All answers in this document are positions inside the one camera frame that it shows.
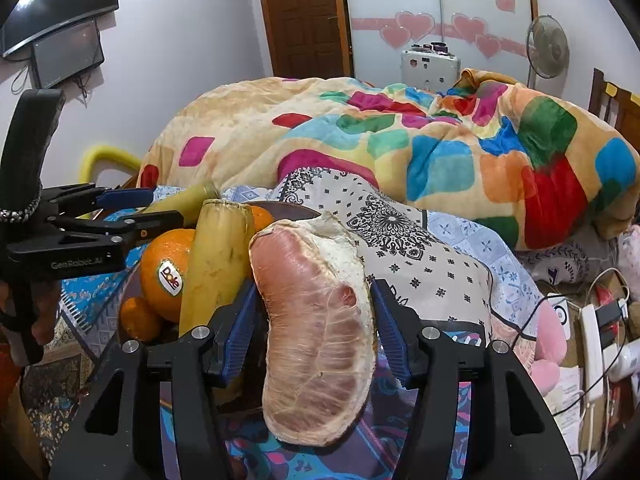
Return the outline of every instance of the wooden door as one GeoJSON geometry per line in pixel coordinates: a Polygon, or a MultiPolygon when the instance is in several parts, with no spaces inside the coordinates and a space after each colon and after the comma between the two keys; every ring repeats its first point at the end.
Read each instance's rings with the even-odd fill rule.
{"type": "Polygon", "coordinates": [[[262,0],[274,75],[351,75],[343,1],[262,0]]]}

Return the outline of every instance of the pink heart decal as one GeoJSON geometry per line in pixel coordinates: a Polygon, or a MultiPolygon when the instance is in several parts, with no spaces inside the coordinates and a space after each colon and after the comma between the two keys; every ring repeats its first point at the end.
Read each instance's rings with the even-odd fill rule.
{"type": "Polygon", "coordinates": [[[429,34],[433,27],[436,25],[436,21],[430,14],[420,13],[414,15],[412,12],[403,10],[396,14],[396,22],[401,27],[406,27],[411,32],[412,40],[418,41],[429,34]]]}
{"type": "Polygon", "coordinates": [[[470,20],[464,14],[454,14],[451,23],[467,43],[473,43],[476,36],[482,36],[486,22],[482,18],[470,20]]]}
{"type": "Polygon", "coordinates": [[[411,39],[411,31],[405,27],[391,27],[385,25],[380,29],[380,36],[385,40],[386,44],[393,48],[400,48],[411,39]]]}
{"type": "Polygon", "coordinates": [[[495,0],[495,6],[504,12],[516,13],[516,0],[495,0]]]}
{"type": "Polygon", "coordinates": [[[502,50],[500,40],[494,36],[476,36],[476,47],[482,52],[485,58],[495,56],[502,50]]]}

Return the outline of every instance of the metal screw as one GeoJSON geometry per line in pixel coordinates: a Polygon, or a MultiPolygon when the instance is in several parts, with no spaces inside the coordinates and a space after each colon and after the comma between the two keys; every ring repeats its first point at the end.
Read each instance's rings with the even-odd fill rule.
{"type": "Polygon", "coordinates": [[[422,329],[422,336],[425,339],[437,339],[440,337],[440,330],[434,326],[428,326],[422,329]]]}
{"type": "Polygon", "coordinates": [[[498,354],[506,354],[509,351],[509,345],[507,345],[507,343],[505,343],[501,339],[497,339],[496,341],[492,342],[491,348],[493,348],[494,351],[498,352],[498,354]]]}
{"type": "Polygon", "coordinates": [[[194,339],[204,339],[209,335],[209,329],[206,326],[197,326],[193,330],[191,330],[191,337],[194,339]]]}
{"type": "Polygon", "coordinates": [[[122,351],[127,354],[133,354],[133,352],[135,352],[138,348],[140,348],[140,343],[135,339],[129,339],[122,345],[122,351]]]}

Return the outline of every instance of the comforter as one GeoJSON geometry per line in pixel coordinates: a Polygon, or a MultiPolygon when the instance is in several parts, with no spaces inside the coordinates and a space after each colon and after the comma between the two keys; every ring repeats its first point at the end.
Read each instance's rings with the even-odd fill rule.
{"type": "Polygon", "coordinates": [[[398,202],[473,220],[516,250],[594,221],[611,238],[640,194],[638,153],[599,118],[495,73],[446,95],[352,78],[277,77],[197,98],[146,154],[139,186],[274,187],[308,166],[358,174],[398,202]]]}

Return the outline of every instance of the monitor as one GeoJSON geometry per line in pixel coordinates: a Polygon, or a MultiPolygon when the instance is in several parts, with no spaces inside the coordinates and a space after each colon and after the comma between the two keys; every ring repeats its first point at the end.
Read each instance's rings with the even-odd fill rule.
{"type": "Polygon", "coordinates": [[[32,43],[31,68],[37,88],[61,81],[104,61],[95,20],[76,23],[32,43]]]}
{"type": "Polygon", "coordinates": [[[118,0],[20,0],[0,28],[2,57],[58,28],[117,8],[118,0]]]}

